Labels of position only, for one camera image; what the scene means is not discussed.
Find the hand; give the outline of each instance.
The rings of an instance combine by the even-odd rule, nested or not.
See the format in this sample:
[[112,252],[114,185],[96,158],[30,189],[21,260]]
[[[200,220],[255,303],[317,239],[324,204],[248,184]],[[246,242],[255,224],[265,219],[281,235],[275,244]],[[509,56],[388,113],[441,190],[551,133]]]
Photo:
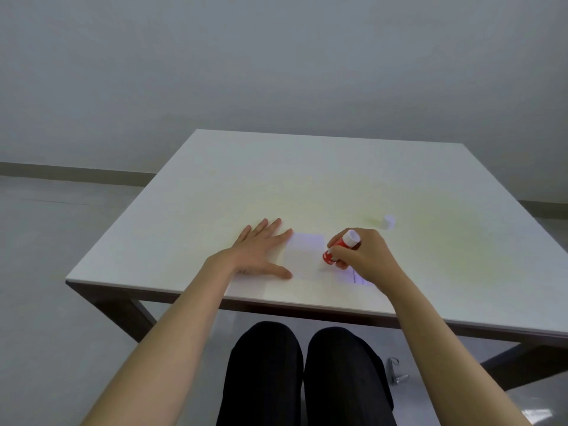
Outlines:
[[278,218],[268,225],[268,220],[265,218],[254,230],[247,225],[233,246],[220,251],[219,254],[229,257],[237,272],[249,275],[276,275],[279,278],[290,279],[292,272],[266,259],[269,250],[285,243],[292,236],[292,229],[281,235],[272,236],[281,223],[282,220]]
[[327,243],[328,248],[331,247],[333,258],[337,259],[337,267],[347,269],[351,266],[360,276],[372,282],[387,296],[402,280],[408,279],[388,249],[387,243],[376,230],[354,228],[353,230],[361,237],[361,242],[353,249],[331,246],[347,230],[351,229],[343,230]]

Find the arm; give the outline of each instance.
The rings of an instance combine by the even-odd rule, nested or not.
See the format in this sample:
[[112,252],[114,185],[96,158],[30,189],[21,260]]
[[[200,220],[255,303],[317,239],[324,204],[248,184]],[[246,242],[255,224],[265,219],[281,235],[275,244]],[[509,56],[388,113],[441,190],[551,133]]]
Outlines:
[[209,257],[191,284],[138,344],[96,401],[83,426],[173,425],[180,415],[217,309],[236,272],[291,278],[266,253],[292,235],[272,237],[280,219],[246,226],[235,244]]
[[[346,230],[331,239],[328,246]],[[530,425],[401,270],[379,233],[354,230],[361,236],[359,248],[335,246],[331,248],[332,256],[339,260],[338,267],[346,269],[351,265],[393,304],[440,423]]]

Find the table leg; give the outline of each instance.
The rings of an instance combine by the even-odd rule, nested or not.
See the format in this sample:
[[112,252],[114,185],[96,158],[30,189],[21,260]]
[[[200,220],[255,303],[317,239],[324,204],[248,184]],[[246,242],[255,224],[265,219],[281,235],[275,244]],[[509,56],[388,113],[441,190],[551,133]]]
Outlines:
[[481,364],[503,390],[568,370],[568,349],[520,343]]
[[142,303],[126,296],[117,296],[116,288],[86,286],[67,283],[89,301],[95,308],[110,318],[118,327],[139,343],[156,323],[156,319]]

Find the dark metal table frame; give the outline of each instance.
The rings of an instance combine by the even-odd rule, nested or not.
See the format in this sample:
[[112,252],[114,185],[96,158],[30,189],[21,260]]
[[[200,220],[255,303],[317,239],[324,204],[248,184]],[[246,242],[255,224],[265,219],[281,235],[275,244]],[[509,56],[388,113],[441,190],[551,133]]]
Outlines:
[[[179,293],[167,293],[156,290],[69,281],[66,281],[66,284],[111,319],[136,342],[140,342],[156,323],[155,318],[140,301],[171,304],[180,295]],[[255,312],[257,314],[400,329],[398,319],[390,315],[327,311],[315,307],[283,306],[233,299],[223,299],[219,308],[231,311]],[[542,380],[568,370],[568,334],[536,332],[528,329],[516,330],[484,327],[482,325],[461,322],[448,322],[448,325],[458,336],[519,343],[519,345],[482,363],[486,371],[504,390]]]

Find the black pants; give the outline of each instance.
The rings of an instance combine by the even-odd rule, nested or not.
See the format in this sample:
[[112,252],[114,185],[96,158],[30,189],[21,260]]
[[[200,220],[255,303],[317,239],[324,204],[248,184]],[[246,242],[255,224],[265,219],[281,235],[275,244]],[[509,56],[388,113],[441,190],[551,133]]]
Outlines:
[[309,426],[396,424],[383,362],[350,331],[317,332],[303,366],[287,326],[252,326],[231,351],[217,426],[299,425],[302,379]]

